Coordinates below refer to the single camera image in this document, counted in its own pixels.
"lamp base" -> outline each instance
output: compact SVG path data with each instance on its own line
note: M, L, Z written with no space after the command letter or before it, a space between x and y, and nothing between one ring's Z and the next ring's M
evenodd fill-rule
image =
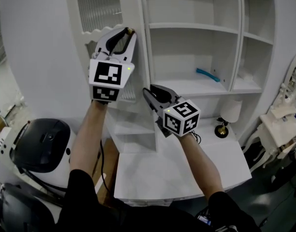
M226 126L217 126L214 129L214 133L219 138L226 138L229 132Z

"forearm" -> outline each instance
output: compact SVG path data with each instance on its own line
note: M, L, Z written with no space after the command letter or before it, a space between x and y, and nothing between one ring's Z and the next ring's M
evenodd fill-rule
M92 101L72 146L70 170L80 169L92 177L106 111L107 105Z
M218 191L223 191L220 174L214 163L197 144L193 135L179 138L181 146L190 165L194 179L207 200Z

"cable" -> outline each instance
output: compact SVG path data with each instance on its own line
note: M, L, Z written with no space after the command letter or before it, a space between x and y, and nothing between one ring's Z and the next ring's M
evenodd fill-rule
M101 173L101 178L103 179L103 183L104 183L104 186L106 188L106 190L109 192L110 195L112 195L112 197L115 199L115 197L113 196L113 194L109 191L106 183L105 183L105 179L104 179L104 161L105 161L105 156L104 156L104 149L103 149L103 144L102 142L100 141L100 150L101 150L101 168L100 168L100 173Z
M293 192L295 191L295 189L294 190L292 190L291 191L291 193L284 199L284 200L282 200L274 209L273 209L273 211L269 214L269 216L268 217L266 217L260 224L259 224L259 228L261 228L261 227L263 227L266 223L267 223L267 221L268 221L268 218L276 211L276 209L278 209L279 208L279 206L282 204L282 203L284 203L292 194L293 194Z
M103 149L103 144L100 140L100 150L101 150L101 167L100 167L100 174L101 174L101 178L103 180L104 183L104 187L106 188L106 190L108 191L108 193L110 194L110 196L112 197L113 201L115 201L115 203L117 204L118 207L118 211L119 211L119 225L121 225L121 217L122 217L122 208L121 208L121 203L123 203L122 201L120 201L119 199L116 199L114 197L114 195L110 192L110 190L108 189L105 179L104 179L104 162L105 162L105 154L104 154L104 149Z
M197 133L195 133L194 130L191 131L191 134L196 138L196 142L197 142L198 144L200 144L200 143L201 143L201 137L200 137Z

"floor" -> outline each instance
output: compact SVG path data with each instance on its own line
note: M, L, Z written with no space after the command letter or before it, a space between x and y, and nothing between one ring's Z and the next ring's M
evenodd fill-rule
M248 163L254 158L252 149L249 151L249 155L246 154ZM243 211L254 218L257 225L268 217L267 223L261 228L262 232L289 232L296 223L296 198L293 188L296 186L296 176L291 183L286 183L277 191L268 190L271 176L286 162L279 160L265 169L256 169L252 173L252 179L227 192ZM207 201L202 197L173 202L171 206L196 215L207 206Z

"white furniture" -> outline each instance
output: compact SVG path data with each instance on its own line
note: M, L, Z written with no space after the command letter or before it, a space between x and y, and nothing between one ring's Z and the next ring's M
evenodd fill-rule
M110 104L106 115L107 128L120 151L116 198L138 205L154 201L168 205L173 199L202 195L175 138L163 138L155 127L141 93L150 84L169 87L199 107L200 122L209 125L199 129L201 145L219 169L225 188L251 177L238 139L269 73L274 0L67 2L85 73L89 53L101 35L118 27L134 28L138 34L135 73L125 90L125 94L136 95L131 99L125 95L123 101ZM197 74L196 68L221 81ZM242 101L242 108L239 120L228 127L231 136L220 139L214 134L215 117L227 99Z
M276 156L283 159L295 144L288 144L296 137L296 56L292 60L284 82L281 84L280 92L269 108L266 115L261 115L260 124L257 130L250 136L243 152L245 153L253 140L259 137L264 149L258 157L264 155L250 171L254 171L259 166L265 166L272 162Z

